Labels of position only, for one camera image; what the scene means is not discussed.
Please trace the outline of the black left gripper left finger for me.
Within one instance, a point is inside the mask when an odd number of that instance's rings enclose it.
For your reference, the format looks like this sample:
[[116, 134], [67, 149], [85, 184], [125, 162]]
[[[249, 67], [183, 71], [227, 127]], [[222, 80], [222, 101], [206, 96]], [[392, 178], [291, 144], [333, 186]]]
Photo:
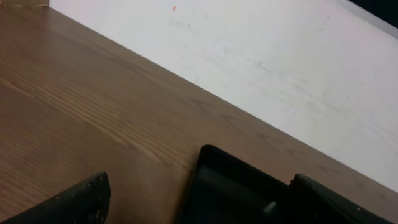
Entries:
[[109, 212], [110, 198], [108, 175], [99, 172], [1, 223], [104, 223]]

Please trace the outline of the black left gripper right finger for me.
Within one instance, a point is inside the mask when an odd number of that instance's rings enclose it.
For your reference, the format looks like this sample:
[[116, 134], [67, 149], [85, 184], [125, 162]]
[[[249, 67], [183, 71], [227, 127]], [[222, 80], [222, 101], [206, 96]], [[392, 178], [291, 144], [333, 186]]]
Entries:
[[304, 174], [295, 174], [289, 192], [296, 223], [390, 224]]

